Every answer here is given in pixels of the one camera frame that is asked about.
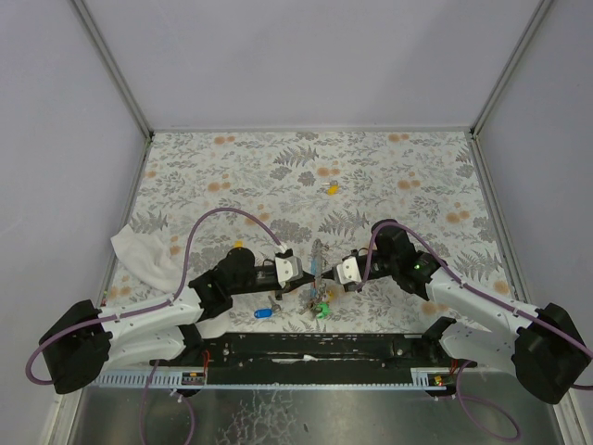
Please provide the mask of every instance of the metal part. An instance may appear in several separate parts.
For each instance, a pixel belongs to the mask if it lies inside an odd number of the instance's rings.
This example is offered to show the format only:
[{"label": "metal part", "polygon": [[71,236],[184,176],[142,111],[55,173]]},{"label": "metal part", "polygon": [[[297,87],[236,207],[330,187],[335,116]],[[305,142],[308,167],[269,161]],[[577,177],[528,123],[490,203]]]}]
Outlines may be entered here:
[{"label": "metal part", "polygon": [[[128,223],[128,221],[130,220],[130,217],[132,216],[132,209],[133,209],[134,204],[136,203],[138,189],[140,188],[140,184],[142,183],[142,178],[144,177],[144,174],[145,174],[145,167],[146,167],[146,163],[148,162],[148,157],[150,155],[151,147],[152,147],[152,139],[150,137],[147,137],[145,139],[145,144],[142,149],[142,156],[140,156],[137,161],[138,165],[136,166],[136,169],[134,172],[132,187],[130,188],[128,198],[126,199],[126,206],[124,208],[123,215],[121,217],[120,228],[125,226]],[[107,266],[107,271],[105,273],[105,276],[103,277],[103,282],[101,284],[101,294],[99,295],[97,301],[95,302],[95,306],[97,306],[97,307],[102,305],[104,298],[107,295],[109,287],[111,286],[111,282],[113,281],[113,276],[115,274],[115,267],[116,267],[117,263],[118,263],[118,261],[115,256],[115,251],[112,249],[111,253],[109,255],[109,263]]]},{"label": "metal part", "polygon": [[315,285],[312,289],[311,296],[317,301],[322,301],[325,297],[325,283],[323,282],[323,268],[325,267],[325,258],[323,256],[326,246],[317,238],[313,241],[311,272],[315,275]]},{"label": "metal part", "polygon": [[494,89],[490,93],[486,104],[480,111],[475,123],[472,126],[471,132],[473,134],[479,134],[482,129],[484,128],[484,124],[486,123],[492,109],[498,102],[498,98],[505,90],[509,79],[511,78],[512,74],[515,72],[519,62],[523,58],[523,55],[529,44],[533,40],[534,35],[536,35],[539,26],[542,24],[546,16],[548,15],[552,5],[554,4],[554,0],[540,0],[539,5],[537,5],[536,11],[531,16],[527,26],[524,29],[523,34],[519,38],[519,42],[512,50],[511,56],[507,61],[504,69],[502,70],[498,80],[494,86]]},{"label": "metal part", "polygon": [[269,295],[268,299],[270,300],[271,311],[273,313],[278,313],[282,310],[282,307],[276,302],[272,295]]},{"label": "metal part", "polygon": [[93,19],[93,15],[89,10],[88,6],[84,2],[84,0],[69,0],[72,9],[78,16],[81,25],[84,27],[84,30],[89,35],[91,42],[96,48],[97,54],[105,69],[107,74],[111,78],[114,86],[117,88],[118,92],[120,93],[123,102],[125,103],[126,107],[132,114],[132,118],[135,121],[136,125],[140,132],[144,135],[144,137],[150,137],[152,134],[152,129],[150,127],[150,123],[146,120],[146,117],[143,111],[138,106],[136,99],[133,97],[132,91],[130,90],[130,86],[126,82],[123,74],[121,74],[120,67],[118,66],[115,58],[109,51],[107,43],[103,38],[101,31],[99,31],[95,20]]}]

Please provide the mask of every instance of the small tool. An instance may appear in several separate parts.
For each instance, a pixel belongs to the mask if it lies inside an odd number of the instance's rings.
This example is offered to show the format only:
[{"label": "small tool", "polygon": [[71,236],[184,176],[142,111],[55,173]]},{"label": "small tool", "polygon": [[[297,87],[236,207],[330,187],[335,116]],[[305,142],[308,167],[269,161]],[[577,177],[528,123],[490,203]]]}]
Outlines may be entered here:
[{"label": "small tool", "polygon": [[271,303],[272,313],[277,313],[282,310],[282,307],[276,302],[276,300],[271,295],[268,296],[268,299],[270,300],[270,303]]},{"label": "small tool", "polygon": [[337,189],[340,187],[336,180],[332,180],[329,183],[322,183],[322,185],[326,185],[326,186],[330,187],[327,189],[328,195],[335,195],[335,193],[337,192]]}]

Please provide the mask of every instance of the white cable tray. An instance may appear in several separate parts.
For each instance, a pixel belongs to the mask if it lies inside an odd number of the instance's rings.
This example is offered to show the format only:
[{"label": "white cable tray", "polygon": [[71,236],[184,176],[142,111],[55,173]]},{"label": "white cable tray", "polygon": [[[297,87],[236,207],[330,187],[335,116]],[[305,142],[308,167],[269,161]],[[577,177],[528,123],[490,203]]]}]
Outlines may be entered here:
[{"label": "white cable tray", "polygon": [[[373,384],[338,384],[338,385],[294,385],[294,384],[258,384],[258,385],[205,385],[200,377],[189,377],[191,373],[202,375],[202,368],[195,370],[173,371],[157,370],[150,384],[151,388],[162,389],[276,389],[276,390],[444,390],[443,387],[430,386],[428,374],[411,369],[412,383],[373,383]],[[144,388],[150,370],[114,370],[100,375],[90,386],[101,388]]]}]

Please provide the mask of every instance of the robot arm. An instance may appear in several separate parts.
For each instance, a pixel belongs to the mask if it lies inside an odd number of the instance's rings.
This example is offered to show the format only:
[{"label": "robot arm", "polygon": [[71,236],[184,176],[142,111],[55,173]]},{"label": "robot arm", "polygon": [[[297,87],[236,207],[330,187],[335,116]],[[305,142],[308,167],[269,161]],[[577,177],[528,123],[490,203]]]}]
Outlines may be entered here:
[{"label": "robot arm", "polygon": [[[436,258],[416,250],[401,228],[384,227],[375,246],[376,250],[364,256],[352,251],[322,277],[335,280],[346,291],[357,290],[370,261],[367,281],[391,276],[404,291],[445,304],[487,329],[441,317],[423,337],[438,341],[451,358],[473,360],[516,375],[525,388],[547,403],[558,403],[590,363],[578,348],[516,314],[517,310],[526,312],[583,343],[562,308],[549,304],[541,310],[511,300],[515,313],[502,310],[452,280]],[[109,368],[155,359],[191,360],[199,355],[201,345],[195,323],[231,309],[233,295],[264,291],[279,295],[314,280],[303,272],[292,250],[256,266],[250,250],[234,248],[216,267],[191,281],[175,300],[164,296],[160,301],[101,309],[86,300],[70,308],[40,344],[73,325],[111,315],[111,320],[75,331],[44,350],[56,392],[64,394],[88,385]],[[147,310],[156,303],[163,307]],[[120,317],[130,312],[136,314]]]},{"label": "robot arm", "polygon": [[[375,245],[369,279],[391,275],[403,290],[445,304],[487,329],[441,317],[425,335],[438,340],[451,358],[472,360],[515,375],[529,392],[552,404],[561,400],[591,362],[577,347],[517,314],[526,312],[584,344],[570,315],[560,306],[550,303],[540,309],[512,299],[507,304],[514,310],[506,311],[458,284],[432,255],[416,251],[401,228],[383,228]],[[346,289],[358,288],[365,263],[366,255],[346,257],[334,268],[336,281]],[[472,287],[489,293],[479,284],[472,283]]]}]

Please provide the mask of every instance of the white plastic bracket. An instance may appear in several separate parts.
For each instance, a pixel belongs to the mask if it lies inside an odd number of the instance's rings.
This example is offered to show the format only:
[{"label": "white plastic bracket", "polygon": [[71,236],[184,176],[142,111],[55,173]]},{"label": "white plastic bracket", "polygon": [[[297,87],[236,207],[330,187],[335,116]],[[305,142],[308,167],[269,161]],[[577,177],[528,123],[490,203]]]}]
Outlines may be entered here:
[{"label": "white plastic bracket", "polygon": [[[101,312],[105,316],[121,317],[123,313],[151,308],[169,299],[172,299],[171,294],[130,305],[101,308]],[[111,348],[115,350],[134,338],[149,336],[174,326],[195,323],[203,311],[200,307],[200,297],[193,289],[185,287],[181,295],[168,306],[133,317],[104,322],[102,325],[106,332],[113,334],[110,343]]]},{"label": "white plastic bracket", "polygon": [[348,257],[343,260],[341,264],[335,266],[335,271],[340,285],[360,283],[362,281],[359,265],[355,257]]}]

